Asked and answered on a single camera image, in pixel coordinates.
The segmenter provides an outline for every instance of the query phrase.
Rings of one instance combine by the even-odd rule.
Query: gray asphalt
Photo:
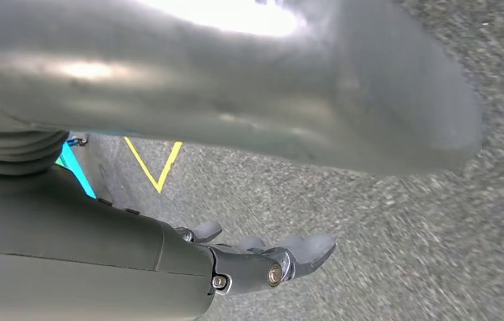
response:
[[[482,153],[461,172],[372,175],[184,144],[158,194],[123,139],[91,137],[108,197],[234,241],[328,232],[338,248],[304,280],[216,298],[202,320],[504,320],[504,0],[397,1],[463,63],[485,102]],[[132,139],[154,176],[170,142]]]

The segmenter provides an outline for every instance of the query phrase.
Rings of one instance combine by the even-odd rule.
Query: yellow road marking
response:
[[[162,169],[162,172],[160,174],[159,180],[156,182],[156,179],[154,179],[152,173],[150,173],[150,170],[146,166],[146,163],[142,160],[142,157],[140,157],[140,154],[138,154],[138,151],[136,150],[136,147],[132,144],[132,141],[128,137],[124,137],[124,140],[126,141],[126,144],[128,144],[128,147],[130,147],[130,150],[132,151],[132,154],[134,157],[136,157],[136,160],[138,161],[138,164],[140,164],[140,167],[142,167],[142,170],[152,183],[154,185],[154,188],[158,193],[162,192],[163,185],[165,184],[165,178],[167,178],[167,174],[169,173],[169,170],[171,169],[171,165],[175,162],[175,158],[177,158],[177,154],[179,154],[179,150],[181,149],[182,142],[175,142],[173,144],[173,148],[171,149],[171,152],[169,154],[169,157],[167,158],[167,161],[165,163],[164,168]]]

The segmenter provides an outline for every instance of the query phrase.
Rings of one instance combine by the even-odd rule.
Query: blue strap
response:
[[[61,151],[61,160],[63,161],[63,165],[67,167],[71,172],[73,172],[73,174],[75,174],[75,177],[77,177],[79,183],[81,183],[81,186],[83,187],[85,193],[95,199],[96,196],[91,187],[91,184],[89,184],[87,176],[85,176],[83,169],[81,169],[81,165],[79,165],[79,162],[75,157],[75,154],[73,154],[71,147],[69,147],[67,143],[63,143],[63,150]]]

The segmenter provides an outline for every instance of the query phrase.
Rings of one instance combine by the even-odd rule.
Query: metal bolt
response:
[[[268,282],[271,287],[278,286],[281,283],[283,270],[279,264],[272,265],[268,270]]]
[[[185,234],[183,234],[183,239],[186,242],[191,242],[191,240],[193,239],[193,235],[191,235],[191,233],[185,233]]]
[[[227,279],[224,276],[214,276],[211,285],[215,289],[223,289],[227,286]]]

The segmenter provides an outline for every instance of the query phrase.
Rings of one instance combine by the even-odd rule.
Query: yellow line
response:
[[[158,192],[162,192],[163,184],[165,183],[165,178],[167,177],[167,174],[169,173],[169,170],[171,169],[171,165],[173,165],[173,162],[177,158],[177,154],[179,154],[179,150],[181,149],[182,142],[175,142],[173,144],[173,148],[171,149],[171,152],[169,153],[169,157],[167,158],[167,161],[165,162],[165,166],[162,169],[162,173],[160,174],[160,179],[158,180]]]
[[[169,157],[167,158],[167,161],[165,163],[164,168],[162,169],[162,173],[160,174],[159,180],[156,182],[156,179],[152,176],[152,173],[150,173],[150,170],[148,170],[148,167],[142,160],[142,157],[140,157],[140,154],[138,154],[138,151],[130,141],[128,137],[124,137],[124,140],[126,141],[126,144],[128,144],[128,147],[130,147],[130,150],[132,151],[132,154],[134,154],[134,157],[136,157],[136,160],[138,161],[138,164],[140,164],[140,167],[142,167],[142,170],[152,183],[154,185],[154,188],[158,193],[162,192],[163,185],[165,184],[165,178],[167,178],[167,174],[169,173],[169,170],[171,169],[171,165],[175,161],[175,158],[177,157],[177,154],[179,153],[179,150],[181,149],[181,144],[182,142],[175,142],[173,144],[173,148],[171,150],[171,153],[169,154]]]

